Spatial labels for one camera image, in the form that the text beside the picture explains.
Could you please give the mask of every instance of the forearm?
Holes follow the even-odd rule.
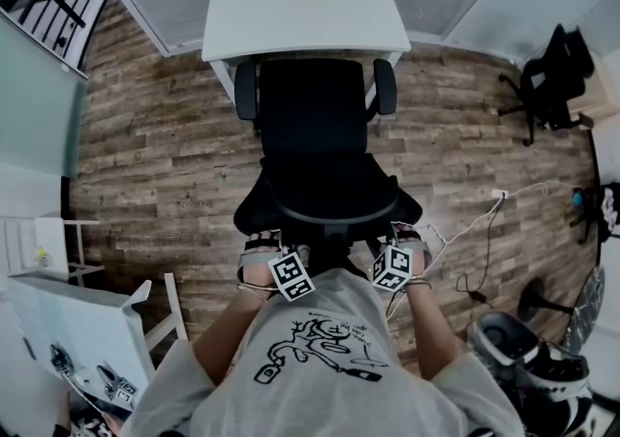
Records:
[[[248,291],[239,291],[222,314],[194,342],[194,354],[213,384],[226,377],[243,335],[263,307],[264,301]]]
[[[429,287],[418,284],[406,291],[414,317],[419,371],[423,379],[431,380],[461,356],[461,341],[452,332]]]

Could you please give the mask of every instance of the office chair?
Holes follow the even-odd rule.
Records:
[[[239,118],[254,122],[263,170],[234,215],[244,234],[283,230],[296,243],[347,249],[415,224],[419,204],[366,153],[366,123],[396,110],[391,65],[374,62],[377,96],[365,106],[362,67],[338,59],[267,61],[257,86],[252,62],[237,67]]]
[[[571,129],[579,124],[592,128],[592,120],[580,114],[579,120],[571,121],[567,101],[585,92],[585,78],[594,74],[594,62],[583,41],[579,29],[566,32],[562,25],[553,31],[544,56],[528,61],[521,74],[520,87],[504,74],[501,82],[507,82],[522,104],[501,109],[499,116],[515,111],[526,111],[530,138],[526,146],[534,142],[534,117],[544,129],[548,123],[552,130]]]

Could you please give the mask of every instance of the black stand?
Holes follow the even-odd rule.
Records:
[[[534,278],[525,286],[521,293],[521,300],[519,301],[516,315],[521,322],[529,322],[538,313],[539,308],[554,309],[567,315],[572,315],[574,312],[574,308],[547,301],[544,298],[543,280],[541,278]]]

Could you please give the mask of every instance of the wooden floor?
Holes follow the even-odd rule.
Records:
[[[368,56],[360,59],[366,65]],[[78,177],[71,210],[102,226],[85,239],[87,259],[106,266],[108,289],[130,293],[155,281],[145,323],[168,314],[163,274],[174,272],[190,336],[201,332],[235,294],[235,265],[243,236],[233,213],[259,175],[260,144],[197,52],[162,58],[118,0],[108,0],[86,59],[87,106],[82,116]],[[396,67],[395,117],[369,127],[369,151],[424,209],[446,238],[493,205],[493,188],[517,190],[560,178],[587,185],[593,159],[585,132],[538,131],[522,144],[523,114],[500,119],[515,104],[500,73],[504,61],[441,47],[414,47]],[[519,293],[543,277],[547,297],[572,304],[596,259],[596,233],[584,246],[571,189],[538,188],[508,199],[492,229],[490,268],[481,289],[498,309],[514,312]],[[486,256],[486,220],[455,241],[438,262],[435,291],[453,328],[463,333],[488,306],[475,306],[454,289],[461,273],[480,281]],[[435,252],[439,239],[424,231]],[[368,265],[356,248],[354,260]],[[562,337],[567,319],[541,312],[534,329]],[[403,363],[416,369],[407,308],[390,329]]]

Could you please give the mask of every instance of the chair armrest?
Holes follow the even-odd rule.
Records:
[[[379,115],[392,115],[396,112],[396,77],[391,64],[382,59],[373,62],[377,95],[366,113],[366,121]]]
[[[256,65],[250,61],[241,63],[234,74],[234,103],[241,120],[256,120],[257,104]]]

